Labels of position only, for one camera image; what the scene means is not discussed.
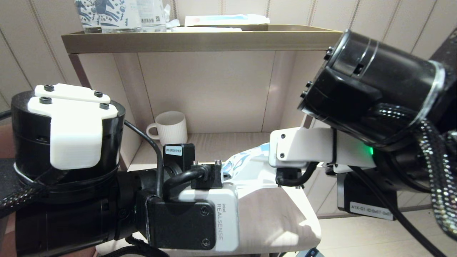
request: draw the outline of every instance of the black screw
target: black screw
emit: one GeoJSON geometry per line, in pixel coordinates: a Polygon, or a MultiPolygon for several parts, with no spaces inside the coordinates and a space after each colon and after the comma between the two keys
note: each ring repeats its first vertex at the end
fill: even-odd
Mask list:
{"type": "Polygon", "coordinates": [[[202,247],[203,248],[208,248],[211,245],[211,241],[207,238],[202,240],[202,247]]]}
{"type": "Polygon", "coordinates": [[[325,53],[324,60],[328,61],[333,54],[333,47],[329,47],[327,52],[325,53]]]}
{"type": "Polygon", "coordinates": [[[208,208],[207,208],[206,206],[202,206],[202,207],[200,208],[200,214],[201,214],[202,216],[207,216],[207,215],[209,214],[208,208]]]}
{"type": "Polygon", "coordinates": [[[102,97],[102,96],[103,96],[103,93],[100,92],[100,91],[94,91],[94,96],[96,96],[96,97],[102,97]]]}
{"type": "Polygon", "coordinates": [[[44,90],[48,92],[54,91],[54,86],[53,85],[44,85],[44,90]]]}
{"type": "Polygon", "coordinates": [[[51,103],[53,103],[53,100],[50,97],[42,96],[42,97],[40,97],[40,103],[51,104],[51,103]]]}
{"type": "Polygon", "coordinates": [[[103,110],[108,110],[110,108],[110,105],[104,102],[100,103],[100,108],[103,110]]]}

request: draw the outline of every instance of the wooden shelf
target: wooden shelf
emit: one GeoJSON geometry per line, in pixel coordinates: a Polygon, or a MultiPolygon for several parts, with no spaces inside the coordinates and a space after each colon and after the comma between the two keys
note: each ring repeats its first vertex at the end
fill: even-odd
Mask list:
{"type": "Polygon", "coordinates": [[[67,53],[326,50],[341,32],[301,25],[224,25],[242,32],[105,33],[62,36],[67,53]]]}
{"type": "MultiPolygon", "coordinates": [[[[195,156],[199,162],[225,161],[234,154],[269,141],[270,133],[265,132],[189,134],[188,139],[188,143],[195,145],[195,156]]],[[[157,158],[152,147],[143,141],[128,170],[144,170],[156,166],[157,158]]]]}

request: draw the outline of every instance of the black cylindrical actuator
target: black cylindrical actuator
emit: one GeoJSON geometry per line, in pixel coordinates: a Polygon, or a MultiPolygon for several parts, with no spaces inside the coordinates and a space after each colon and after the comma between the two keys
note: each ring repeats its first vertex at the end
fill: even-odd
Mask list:
{"type": "MultiPolygon", "coordinates": [[[[27,104],[34,97],[33,91],[13,97],[11,103],[14,142],[16,147],[16,172],[23,183],[36,179],[49,169],[51,118],[28,111],[27,104]]],[[[70,170],[50,188],[50,203],[69,203],[89,199],[104,184],[114,180],[119,165],[125,108],[111,101],[118,112],[115,118],[102,120],[102,145],[100,161],[93,167],[70,170]]]]}
{"type": "Polygon", "coordinates": [[[446,94],[455,87],[455,78],[440,63],[351,31],[329,48],[324,59],[298,109],[384,151],[401,149],[411,138],[395,137],[405,127],[370,117],[377,103],[416,112],[413,126],[423,118],[438,122],[455,98],[446,94]]]}

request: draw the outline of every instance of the black connector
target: black connector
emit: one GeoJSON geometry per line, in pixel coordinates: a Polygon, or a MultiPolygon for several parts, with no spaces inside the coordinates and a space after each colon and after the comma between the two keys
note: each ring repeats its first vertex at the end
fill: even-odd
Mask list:
{"type": "Polygon", "coordinates": [[[222,164],[203,164],[203,165],[192,165],[191,169],[198,167],[205,168],[205,175],[191,181],[192,189],[211,189],[211,188],[222,188],[223,176],[221,173],[222,164]]]}

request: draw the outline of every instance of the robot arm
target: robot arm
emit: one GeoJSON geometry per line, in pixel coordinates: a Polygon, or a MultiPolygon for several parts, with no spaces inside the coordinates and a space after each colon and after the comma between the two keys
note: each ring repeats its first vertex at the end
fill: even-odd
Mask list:
{"type": "MultiPolygon", "coordinates": [[[[442,256],[397,210],[396,192],[431,193],[438,224],[457,240],[454,72],[350,31],[324,59],[298,108],[332,128],[272,132],[268,162],[276,168],[276,182],[303,184],[317,162],[325,162],[337,176],[338,208],[397,218],[432,254],[442,256]],[[297,169],[304,167],[307,171],[298,177],[297,169]],[[292,169],[295,177],[286,177],[286,169],[292,169]]],[[[231,201],[226,208],[236,209],[236,193],[223,185],[220,162],[199,165],[191,150],[177,159],[158,158],[157,170],[117,172],[125,109],[99,92],[59,95],[54,89],[41,86],[12,100],[14,172],[22,184],[40,187],[38,202],[16,213],[19,255],[58,255],[125,237],[145,247],[129,237],[135,231],[156,247],[220,251],[236,247],[237,242],[221,244],[216,236],[218,201],[231,201]],[[56,105],[49,106],[49,101],[56,105]],[[72,137],[71,124],[83,121],[84,115],[70,108],[73,120],[62,108],[54,108],[70,103],[90,112],[97,131],[81,127],[73,133],[81,140],[72,137]],[[78,158],[72,159],[68,150],[78,158]],[[53,183],[44,183],[49,181],[48,171],[55,175],[53,183]],[[183,191],[180,186],[187,187],[189,181],[191,188],[183,191]],[[162,189],[174,197],[164,198],[162,189]],[[195,190],[216,193],[198,195],[195,190]],[[31,227],[37,229],[32,233],[31,227]],[[68,230],[78,233],[60,240],[68,230]]],[[[9,114],[0,113],[0,118],[9,114]]],[[[159,155],[157,145],[152,140],[150,144],[159,155]]],[[[14,206],[3,199],[2,214],[22,207],[28,196],[25,192],[10,198],[14,206]]],[[[236,216],[229,220],[238,225],[236,216]]],[[[231,231],[236,240],[237,233],[231,231]]]]}

